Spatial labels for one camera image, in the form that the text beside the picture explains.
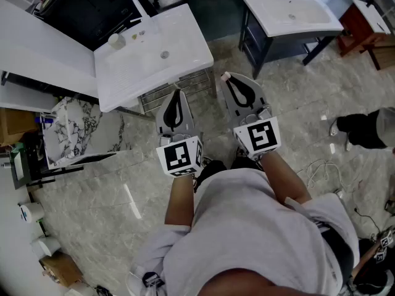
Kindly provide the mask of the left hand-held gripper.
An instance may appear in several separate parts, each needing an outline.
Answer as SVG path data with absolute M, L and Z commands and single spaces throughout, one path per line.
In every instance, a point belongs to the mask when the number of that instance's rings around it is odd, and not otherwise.
M 164 173 L 173 178 L 202 171 L 202 133 L 195 129 L 184 92 L 174 90 L 156 114 L 159 146 L 156 152 Z

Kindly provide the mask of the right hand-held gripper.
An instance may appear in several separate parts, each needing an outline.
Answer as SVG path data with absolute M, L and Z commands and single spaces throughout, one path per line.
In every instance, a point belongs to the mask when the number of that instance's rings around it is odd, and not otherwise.
M 221 81 L 221 87 L 233 135 L 247 157 L 258 160 L 279 148 L 278 120 L 272 116 L 261 86 L 242 74 L 229 73 L 228 79 Z M 245 107 L 259 108 L 243 115 Z

